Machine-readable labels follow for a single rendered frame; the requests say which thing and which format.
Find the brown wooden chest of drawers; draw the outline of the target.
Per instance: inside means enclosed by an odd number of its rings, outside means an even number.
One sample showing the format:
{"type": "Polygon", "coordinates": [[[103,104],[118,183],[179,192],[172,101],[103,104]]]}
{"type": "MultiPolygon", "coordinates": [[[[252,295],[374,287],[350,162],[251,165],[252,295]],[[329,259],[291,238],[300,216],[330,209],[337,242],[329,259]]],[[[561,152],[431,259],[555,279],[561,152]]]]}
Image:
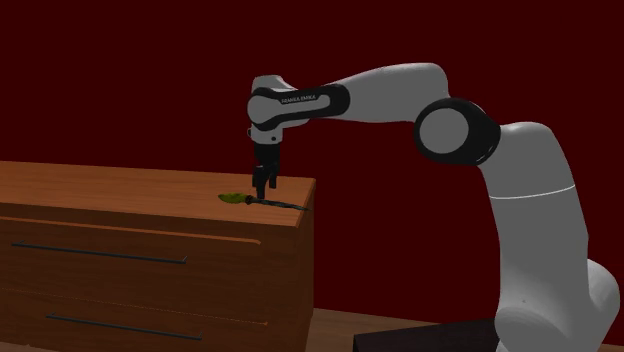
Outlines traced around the brown wooden chest of drawers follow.
{"type": "Polygon", "coordinates": [[[305,352],[314,192],[280,177],[0,161],[0,342],[57,352],[305,352]]]}

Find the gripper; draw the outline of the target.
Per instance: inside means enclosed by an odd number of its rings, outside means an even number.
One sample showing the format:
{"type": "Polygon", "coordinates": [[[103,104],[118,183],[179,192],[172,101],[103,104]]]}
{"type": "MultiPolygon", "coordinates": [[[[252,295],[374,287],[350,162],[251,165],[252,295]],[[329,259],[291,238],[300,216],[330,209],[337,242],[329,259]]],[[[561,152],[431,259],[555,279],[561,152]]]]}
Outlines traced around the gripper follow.
{"type": "Polygon", "coordinates": [[[277,176],[280,167],[281,144],[254,144],[254,158],[256,161],[253,174],[252,186],[256,189],[258,199],[265,198],[267,183],[267,170],[269,171],[268,182],[271,189],[277,188],[277,176]]]}

